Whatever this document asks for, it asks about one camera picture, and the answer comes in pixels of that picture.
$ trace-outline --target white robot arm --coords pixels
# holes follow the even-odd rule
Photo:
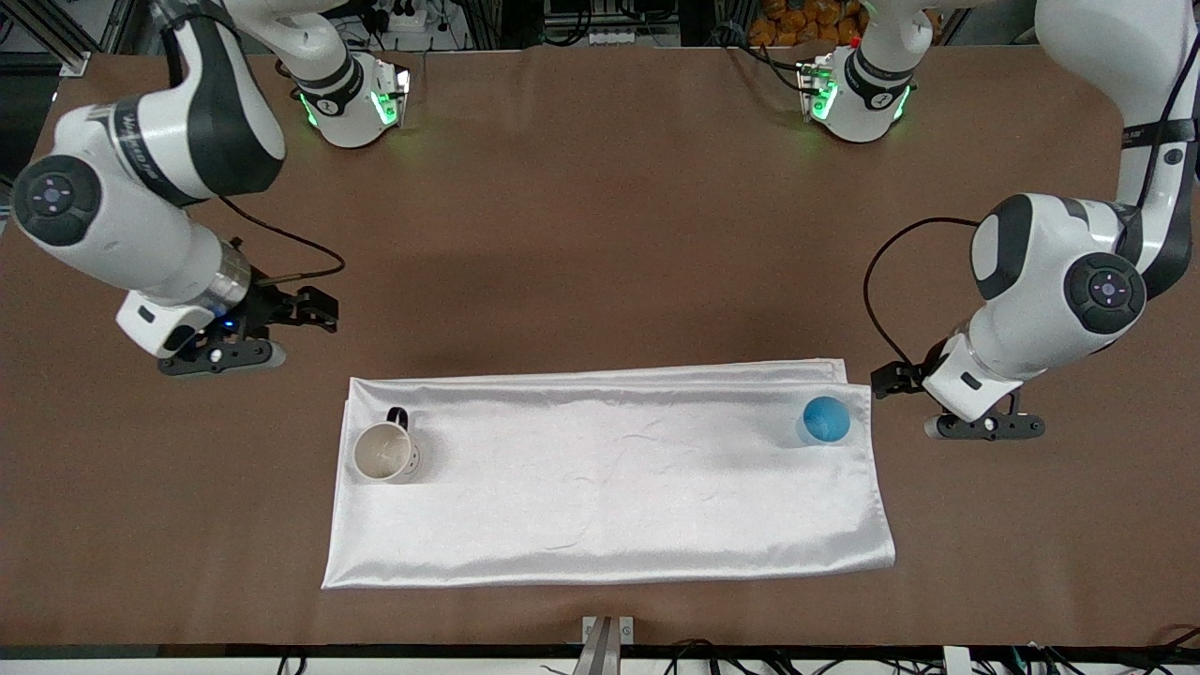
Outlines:
[[[269,187],[283,165],[283,135],[220,4],[158,0],[155,13],[173,30],[187,77],[64,115],[50,154],[17,177],[13,211],[43,251],[130,291],[116,322],[164,359],[161,369],[191,372],[202,353],[206,372],[276,365],[282,352],[265,340],[265,325],[332,330],[336,300],[260,286],[264,275],[236,246],[181,207]],[[222,360],[217,344],[230,336],[260,341],[256,358],[250,348]]]
[[[1036,20],[1050,56],[1121,110],[1117,196],[1016,195],[979,223],[971,267],[986,304],[917,374],[950,413],[926,426],[936,437],[954,437],[959,422],[990,436],[1000,400],[1118,340],[1192,257],[1200,73],[1192,5],[1040,0]]]
[[[974,7],[988,1],[864,1],[871,20],[858,47],[838,47],[802,71],[805,115],[852,143],[882,137],[904,114],[913,71],[934,41],[934,28],[922,10]]]
[[[407,70],[350,53],[319,12],[346,0],[226,0],[238,28],[265,44],[300,88],[308,123],[340,148],[371,143],[401,124]]]

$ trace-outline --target black cable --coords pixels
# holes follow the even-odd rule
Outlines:
[[[791,79],[788,79],[787,76],[785,76],[782,73],[782,71],[779,70],[779,65],[776,65],[775,59],[772,59],[770,56],[767,56],[767,48],[766,47],[762,47],[762,53],[763,53],[763,56],[764,56],[764,62],[770,66],[770,72],[775,73],[775,77],[779,78],[779,82],[782,82],[790,89],[799,91],[800,94],[816,94],[816,92],[820,91],[818,89],[816,89],[814,86],[800,86],[799,84],[796,84],[794,82],[792,82]]]
[[[727,25],[718,25],[718,26],[715,26],[713,29],[713,31],[715,32],[716,29],[725,29],[726,32],[733,32],[732,30],[730,30],[730,28]],[[737,47],[738,49],[742,49],[746,54],[750,54],[750,56],[752,56],[756,61],[767,64],[767,65],[769,65],[772,67],[775,67],[775,68],[779,68],[779,70],[799,72],[799,71],[803,71],[806,67],[806,66],[800,65],[800,64],[786,64],[784,61],[776,61],[775,59],[772,59],[769,55],[760,54],[760,53],[755,52],[754,49],[751,49],[750,46],[746,44],[744,40],[738,40],[736,42],[726,42],[726,41],[722,40],[718,44],[720,47]]]
[[[892,347],[892,351],[894,351],[896,356],[900,357],[900,360],[902,360],[906,365],[910,366],[914,365],[912,363],[912,359],[908,358],[908,354],[904,353],[904,350],[901,350],[900,345],[896,345],[895,340],[893,340],[892,336],[888,335],[888,331],[883,330],[883,327],[880,324],[878,317],[875,316],[875,309],[871,307],[871,274],[875,271],[876,263],[880,262],[880,258],[883,257],[883,253],[887,252],[887,250],[890,249],[893,244],[899,241],[901,237],[908,234],[913,229],[917,229],[918,227],[924,227],[931,222],[949,222],[954,225],[965,225],[967,227],[979,227],[978,222],[960,217],[928,217],[925,220],[919,220],[910,225],[908,227],[901,229],[900,232],[896,232],[895,234],[892,235],[892,239],[884,241],[884,244],[880,246],[880,250],[875,252],[875,256],[871,258],[871,263],[866,265],[866,274],[863,275],[863,304],[866,305],[866,316],[871,317],[871,324],[875,325],[875,330],[878,331],[881,338],[883,338],[883,341],[887,342],[889,347]]]
[[[280,657],[280,667],[275,670],[275,675],[283,675],[283,670],[288,667],[288,659],[292,658],[292,650],[293,647],[283,647],[283,656]],[[300,657],[300,667],[292,675],[304,675],[304,671],[308,669],[308,656],[300,647],[295,647],[295,651]]]
[[[592,0],[582,0],[582,1],[587,2],[587,5],[584,5],[584,7],[580,10],[580,16],[578,18],[575,19],[575,28],[571,29],[571,32],[570,35],[566,36],[566,40],[562,41],[551,40],[546,36],[542,36],[542,42],[545,42],[546,44],[553,44],[554,47],[570,47],[571,44],[575,44],[576,42],[587,37],[588,31],[592,30]],[[587,18],[587,25],[583,25],[584,18]]]
[[[1150,184],[1154,179],[1154,167],[1158,165],[1158,149],[1163,144],[1163,129],[1171,117],[1171,108],[1175,107],[1175,100],[1180,97],[1180,90],[1183,89],[1183,82],[1188,78],[1192,64],[1196,60],[1198,49],[1200,49],[1200,35],[1192,41],[1192,49],[1188,52],[1188,58],[1183,61],[1183,68],[1180,70],[1180,74],[1175,78],[1175,86],[1171,88],[1171,95],[1166,97],[1166,104],[1163,106],[1163,117],[1158,119],[1158,129],[1154,131],[1154,143],[1150,147],[1150,162],[1146,165],[1146,178],[1141,181],[1141,193],[1138,196],[1136,205],[1139,209],[1146,205],[1146,198],[1150,196]]]
[[[8,36],[12,35],[12,28],[17,25],[17,22],[12,17],[5,17],[4,23],[4,35],[0,35],[0,44],[4,44]]]
[[[1058,663],[1062,663],[1063,665],[1066,665],[1067,670],[1070,670],[1075,675],[1086,675],[1086,673],[1084,673],[1082,670],[1075,668],[1075,664],[1073,664],[1072,662],[1067,661],[1067,657],[1062,656],[1062,653],[1058,652],[1058,650],[1056,650],[1054,647],[1046,647],[1044,651],[1045,651],[1045,653],[1048,656],[1057,659]]]
[[[1188,631],[1187,633],[1180,635],[1178,638],[1175,638],[1170,643],[1166,643],[1163,646],[1165,649],[1169,649],[1169,650],[1178,649],[1178,647],[1183,646],[1183,643],[1190,640],[1192,638],[1195,638],[1196,635],[1200,635],[1200,628],[1193,628],[1193,629]]]
[[[839,663],[842,663],[842,661],[845,661],[845,659],[835,658],[835,659],[830,661],[829,663],[822,665],[821,668],[817,668],[816,670],[814,670],[812,675],[824,675],[829,670],[833,670],[833,667],[838,665]]]
[[[323,270],[318,270],[318,271],[301,271],[301,273],[296,273],[296,274],[286,274],[283,276],[274,276],[274,277],[270,277],[270,279],[263,279],[263,280],[258,281],[258,286],[278,286],[280,283],[288,283],[288,282],[292,282],[292,281],[300,281],[300,280],[304,280],[304,279],[317,279],[318,276],[329,276],[331,274],[337,274],[337,273],[342,271],[343,269],[346,269],[346,258],[343,258],[342,256],[340,256],[335,251],[332,251],[332,250],[330,250],[330,249],[328,249],[325,246],[322,246],[320,244],[318,244],[316,241],[311,241],[308,239],[305,239],[304,237],[300,237],[299,234],[292,234],[287,229],[283,229],[283,228],[280,228],[280,227],[275,227],[274,225],[268,225],[266,222],[264,222],[264,221],[262,221],[262,220],[259,220],[259,219],[257,219],[257,217],[247,214],[245,210],[242,210],[241,207],[239,207],[238,204],[234,204],[233,202],[230,202],[228,197],[221,196],[220,198],[221,198],[222,202],[224,202],[224,204],[227,207],[229,207],[230,209],[233,209],[233,213],[240,215],[241,217],[248,220],[250,222],[252,222],[252,223],[254,223],[254,225],[257,225],[259,227],[263,227],[265,229],[269,229],[269,231],[278,234],[280,237],[287,237],[288,239],[290,239],[293,241],[298,241],[300,244],[304,244],[305,246],[310,246],[312,249],[316,249],[316,250],[320,251],[322,253],[325,253],[326,256],[329,256],[329,257],[334,258],[335,261],[337,261],[337,264],[334,265],[334,267],[331,267],[331,268],[329,268],[329,269],[323,269]]]

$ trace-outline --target brown tablecloth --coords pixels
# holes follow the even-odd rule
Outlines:
[[[122,292],[8,232],[0,641],[553,643],[611,613],[647,643],[1133,645],[1195,621],[1195,271],[1026,388],[1040,441],[938,443],[930,399],[878,402],[893,569],[320,591],[348,377],[841,357],[866,382],[892,358],[862,304],[878,245],[1019,191],[1111,198],[1121,125],[1036,49],[934,49],[907,119],[857,147],[742,54],[538,48],[428,55],[409,129],[338,150],[253,64],[289,156],[238,201],[344,253],[319,283],[341,330],[276,329],[275,371],[170,381],[113,323]],[[164,80],[160,60],[97,56],[50,121]],[[192,213],[268,273],[325,263],[220,203]],[[931,226],[880,267],[913,356],[980,304],[968,241]]]

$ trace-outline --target cable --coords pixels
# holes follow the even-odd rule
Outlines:
[[[283,655],[280,657],[280,667],[275,670],[275,675],[283,675],[283,670],[288,667],[288,659],[292,658],[293,647],[283,647]],[[308,656],[304,653],[304,650],[295,647],[299,652],[300,667],[292,675],[304,675],[304,671],[308,669]]]
[[[754,53],[750,50],[749,47],[743,47],[743,49],[750,52],[751,54]],[[782,82],[788,89],[799,91],[800,94],[817,94],[820,91],[814,86],[800,86],[799,84],[796,84],[794,82],[787,79],[787,76],[785,76],[784,72],[779,70],[779,65],[775,62],[775,60],[766,55],[767,54],[766,47],[762,47],[762,53],[767,65],[770,66],[770,72],[775,73],[775,77],[779,78],[779,82]]]
[[[268,225],[266,222],[264,222],[264,221],[262,221],[262,220],[259,220],[259,219],[257,219],[257,217],[247,214],[245,210],[242,210],[241,207],[239,207],[238,204],[234,204],[233,202],[230,202],[228,197],[221,196],[220,199],[222,202],[224,202],[224,204],[227,207],[229,207],[230,209],[233,209],[233,213],[240,215],[241,217],[248,220],[250,222],[252,222],[252,223],[254,223],[254,225],[257,225],[259,227],[263,227],[265,229],[269,229],[269,231],[278,234],[280,237],[287,237],[288,239],[292,239],[293,241],[298,241],[300,244],[304,244],[305,246],[310,246],[312,249],[316,249],[316,250],[320,251],[322,253],[325,253],[326,256],[329,256],[329,257],[334,258],[335,261],[337,261],[337,264],[334,265],[334,267],[331,267],[331,268],[329,268],[329,269],[323,269],[323,270],[318,270],[318,271],[300,271],[300,273],[295,273],[295,274],[286,274],[283,276],[274,276],[274,277],[270,277],[270,279],[263,279],[263,280],[258,281],[258,286],[278,286],[280,283],[289,283],[292,281],[300,281],[300,280],[304,280],[304,279],[317,279],[318,276],[329,276],[331,274],[337,274],[337,273],[342,271],[343,269],[346,269],[346,258],[343,258],[342,256],[340,256],[337,252],[335,252],[335,251],[332,251],[332,250],[330,250],[330,249],[328,249],[325,246],[322,246],[320,244],[317,244],[316,241],[310,241],[308,239],[305,239],[304,237],[300,237],[299,234],[292,234],[287,229],[283,229],[283,228],[280,228],[280,227],[275,227],[274,225]]]
[[[1158,129],[1154,131],[1154,144],[1150,147],[1150,163],[1146,165],[1146,178],[1141,181],[1141,193],[1138,196],[1138,209],[1146,205],[1146,198],[1150,196],[1150,184],[1154,179],[1154,167],[1158,165],[1158,149],[1163,144],[1163,129],[1171,117],[1171,108],[1175,107],[1175,100],[1180,97],[1180,90],[1183,89],[1183,82],[1188,78],[1192,64],[1196,60],[1198,49],[1200,49],[1200,35],[1196,35],[1195,40],[1192,41],[1192,49],[1188,52],[1188,58],[1183,61],[1183,68],[1180,70],[1180,74],[1175,78],[1175,85],[1171,88],[1171,95],[1166,97],[1166,104],[1163,106],[1163,117],[1158,119]]]
[[[571,32],[570,35],[566,36],[566,40],[563,41],[551,40],[544,35],[541,41],[545,42],[546,44],[553,44],[554,47],[570,47],[571,44],[575,44],[580,40],[587,37],[588,31],[592,30],[592,0],[582,0],[582,1],[586,2],[586,5],[583,6],[583,8],[580,10],[580,16],[577,19],[575,19],[575,28],[571,29]],[[587,17],[587,25],[583,25],[584,17]]]
[[[1066,665],[1067,670],[1070,670],[1075,675],[1086,675],[1082,670],[1075,668],[1075,664],[1073,664],[1072,662],[1067,661],[1067,658],[1064,656],[1062,656],[1062,653],[1060,653],[1058,650],[1056,650],[1054,647],[1046,647],[1043,651],[1046,653],[1046,656],[1051,657],[1052,659],[1058,659],[1058,663],[1062,663],[1063,665]]]
[[[0,35],[0,44],[4,44],[5,40],[8,40],[8,36],[12,35],[13,26],[17,25],[17,22],[13,20],[12,17],[5,17],[5,18],[7,20],[5,20],[4,35]]]
[[[662,47],[662,43],[659,42],[659,36],[654,35],[654,30],[650,28],[650,22],[646,20],[646,14],[642,14],[642,25],[646,26],[646,32],[647,32],[647,35],[650,36],[650,40],[654,41],[654,46],[655,47]]]
[[[871,274],[875,271],[876,263],[880,262],[880,258],[883,257],[883,253],[887,252],[887,250],[890,249],[893,244],[899,241],[901,237],[908,234],[913,229],[924,227],[931,222],[949,222],[954,225],[965,225],[967,227],[979,227],[978,222],[960,217],[928,217],[925,220],[919,220],[910,225],[908,227],[901,229],[900,232],[896,232],[895,234],[892,235],[892,239],[888,239],[882,246],[880,246],[880,250],[876,251],[875,256],[871,258],[871,263],[866,265],[866,274],[863,275],[863,304],[866,305],[866,316],[871,317],[871,324],[875,325],[875,330],[878,331],[881,338],[883,338],[883,341],[887,342],[889,347],[892,347],[892,351],[894,351],[896,356],[900,357],[900,360],[902,360],[905,365],[910,366],[914,365],[912,363],[912,359],[908,358],[908,354],[904,353],[904,350],[901,350],[900,345],[896,345],[895,340],[893,340],[892,336],[888,335],[888,331],[883,330],[883,325],[880,324],[878,317],[875,316],[875,309],[871,307]]]

